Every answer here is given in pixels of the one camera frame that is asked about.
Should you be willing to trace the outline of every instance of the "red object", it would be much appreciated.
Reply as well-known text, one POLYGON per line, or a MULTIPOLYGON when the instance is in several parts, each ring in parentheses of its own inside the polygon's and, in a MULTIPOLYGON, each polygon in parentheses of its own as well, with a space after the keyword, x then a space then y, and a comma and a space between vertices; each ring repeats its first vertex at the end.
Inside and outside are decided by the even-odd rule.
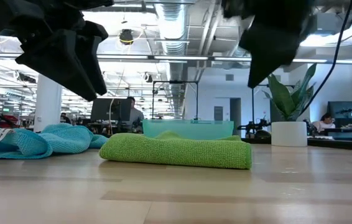
MULTIPOLYGON (((3 115, 6 119, 13 122, 15 126, 17 126, 17 122, 19 121, 15 116, 12 115, 3 115)), ((0 121, 0 128, 11 128, 12 126, 8 124, 6 121, 0 121)))

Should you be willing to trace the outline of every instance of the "black cable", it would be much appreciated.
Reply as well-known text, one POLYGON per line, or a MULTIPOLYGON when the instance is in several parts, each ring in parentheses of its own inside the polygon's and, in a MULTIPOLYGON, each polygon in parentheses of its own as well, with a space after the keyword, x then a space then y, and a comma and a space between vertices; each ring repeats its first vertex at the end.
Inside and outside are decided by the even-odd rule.
POLYGON ((338 60, 340 44, 342 43, 343 32, 345 31, 345 27, 346 27, 346 24, 347 24, 348 19, 349 19, 351 8, 352 8, 352 0, 350 0, 349 8, 348 8, 348 10, 346 12, 345 19, 343 20, 343 23, 342 23, 342 28, 341 28, 340 33, 339 33, 338 43, 336 44, 336 49, 335 49, 335 54, 333 56, 333 62, 332 62, 331 69, 328 72, 328 74, 326 75, 326 77, 324 78, 324 81, 318 87, 317 91, 314 93, 313 97, 310 99, 310 101, 307 103, 306 107, 302 110, 302 112, 300 114, 303 114, 307 110, 307 108, 313 102, 314 98, 317 96, 317 94, 321 90, 321 88, 323 88, 325 82, 328 80, 328 78, 330 77, 331 73, 333 72, 333 69, 335 68, 336 60, 338 60))

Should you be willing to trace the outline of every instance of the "blue microfiber towel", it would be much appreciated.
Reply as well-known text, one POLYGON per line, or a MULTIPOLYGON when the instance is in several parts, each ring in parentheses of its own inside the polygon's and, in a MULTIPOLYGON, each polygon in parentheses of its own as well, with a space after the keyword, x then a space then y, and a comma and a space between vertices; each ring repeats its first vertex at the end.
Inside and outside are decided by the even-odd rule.
POLYGON ((53 152, 76 154, 99 149, 107 140, 84 126, 70 124, 49 125, 40 134, 16 128, 0 141, 0 159, 41 159, 53 152))

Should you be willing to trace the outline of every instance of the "potted plant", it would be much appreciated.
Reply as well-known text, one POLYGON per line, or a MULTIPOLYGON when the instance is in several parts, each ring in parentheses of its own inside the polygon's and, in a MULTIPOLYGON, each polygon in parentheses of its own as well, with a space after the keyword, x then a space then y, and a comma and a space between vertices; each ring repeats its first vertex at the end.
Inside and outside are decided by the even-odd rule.
POLYGON ((292 91, 278 82, 273 74, 267 78, 271 96, 267 92, 264 92, 264 94, 277 108, 282 118, 282 121, 271 123, 271 144, 273 146, 307 146, 306 123, 298 122, 297 119, 313 96, 314 85, 307 87, 310 79, 314 76, 316 67, 317 64, 310 66, 304 79, 299 80, 292 91))

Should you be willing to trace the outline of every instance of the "person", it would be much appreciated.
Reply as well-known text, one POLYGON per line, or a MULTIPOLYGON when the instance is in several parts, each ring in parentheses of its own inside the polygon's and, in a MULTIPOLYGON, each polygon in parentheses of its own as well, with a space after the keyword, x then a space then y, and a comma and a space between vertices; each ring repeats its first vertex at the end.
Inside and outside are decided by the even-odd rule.
POLYGON ((129 118, 129 121, 125 121, 125 124, 128 129, 132 129, 134 126, 134 123, 136 124, 137 122, 143 121, 144 115, 141 111, 139 111, 134 107, 136 100, 133 97, 129 96, 127 97, 127 99, 130 99, 132 101, 132 105, 131 105, 131 116, 129 118))
POLYGON ((70 118, 67 118, 67 114, 66 113, 61 113, 60 119, 64 120, 64 123, 71 124, 71 120, 70 120, 70 118))
POLYGON ((320 133, 326 128, 335 128, 333 124, 332 116, 330 113, 326 113, 321 117, 320 121, 313 122, 313 125, 317 128, 317 131, 320 133))

